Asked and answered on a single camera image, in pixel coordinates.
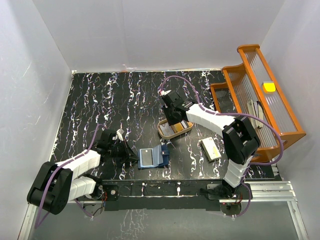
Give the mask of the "black VIP card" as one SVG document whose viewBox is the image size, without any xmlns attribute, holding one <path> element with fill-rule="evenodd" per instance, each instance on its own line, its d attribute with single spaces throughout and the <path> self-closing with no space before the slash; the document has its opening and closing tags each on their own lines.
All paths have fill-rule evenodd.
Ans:
<svg viewBox="0 0 320 240">
<path fill-rule="evenodd" d="M 143 168 L 154 165 L 152 148 L 145 148 L 140 150 L 140 165 Z"/>
</svg>

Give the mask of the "beige oval card tray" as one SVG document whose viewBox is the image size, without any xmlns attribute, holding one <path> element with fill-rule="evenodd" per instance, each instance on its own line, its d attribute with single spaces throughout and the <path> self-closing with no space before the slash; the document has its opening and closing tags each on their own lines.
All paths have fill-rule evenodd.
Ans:
<svg viewBox="0 0 320 240">
<path fill-rule="evenodd" d="M 169 125 L 167 119 L 161 120 L 157 124 L 157 129 L 159 135 L 165 140 L 171 140 L 182 134 L 189 132 L 193 128 L 194 124 L 183 120 L 182 122 L 176 123 L 174 125 Z"/>
</svg>

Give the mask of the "blue leather card holder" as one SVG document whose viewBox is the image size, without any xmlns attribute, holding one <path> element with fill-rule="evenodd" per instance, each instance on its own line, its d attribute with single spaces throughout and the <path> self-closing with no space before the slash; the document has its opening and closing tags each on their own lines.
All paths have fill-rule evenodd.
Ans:
<svg viewBox="0 0 320 240">
<path fill-rule="evenodd" d="M 168 149 L 167 145 L 157 145 L 154 148 L 149 148 L 152 149 L 152 158 L 153 158 L 153 166 L 149 167 L 141 167 L 141 157 L 140 157 L 140 151 L 138 152 L 138 168 L 141 169 L 153 169 L 153 168 L 164 168 L 169 164 L 170 161 L 170 152 Z"/>
</svg>

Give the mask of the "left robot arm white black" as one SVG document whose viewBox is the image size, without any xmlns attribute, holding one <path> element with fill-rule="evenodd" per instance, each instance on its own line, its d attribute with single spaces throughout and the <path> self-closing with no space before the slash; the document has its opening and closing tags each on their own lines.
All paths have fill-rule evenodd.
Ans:
<svg viewBox="0 0 320 240">
<path fill-rule="evenodd" d="M 103 195 L 103 187 L 83 174 L 100 165 L 105 159 L 119 159 L 121 163 L 136 162 L 137 155 L 123 137 L 122 129 L 104 130 L 100 139 L 88 149 L 65 161 L 45 162 L 40 167 L 27 194 L 29 204 L 57 215 L 79 197 L 88 195 L 97 200 Z"/>
</svg>

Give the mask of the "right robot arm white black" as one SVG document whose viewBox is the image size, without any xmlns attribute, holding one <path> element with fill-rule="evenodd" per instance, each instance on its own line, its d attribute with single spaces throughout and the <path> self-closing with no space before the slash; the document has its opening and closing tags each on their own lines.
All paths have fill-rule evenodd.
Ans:
<svg viewBox="0 0 320 240">
<path fill-rule="evenodd" d="M 183 99 L 175 91 L 163 91 L 162 110 L 169 125 L 187 121 L 201 125 L 223 139 L 228 166 L 221 185 L 211 191 L 212 195 L 233 199 L 241 192 L 240 185 L 249 164 L 261 145 L 251 121 L 246 116 L 229 116 L 213 112 L 193 99 Z"/>
</svg>

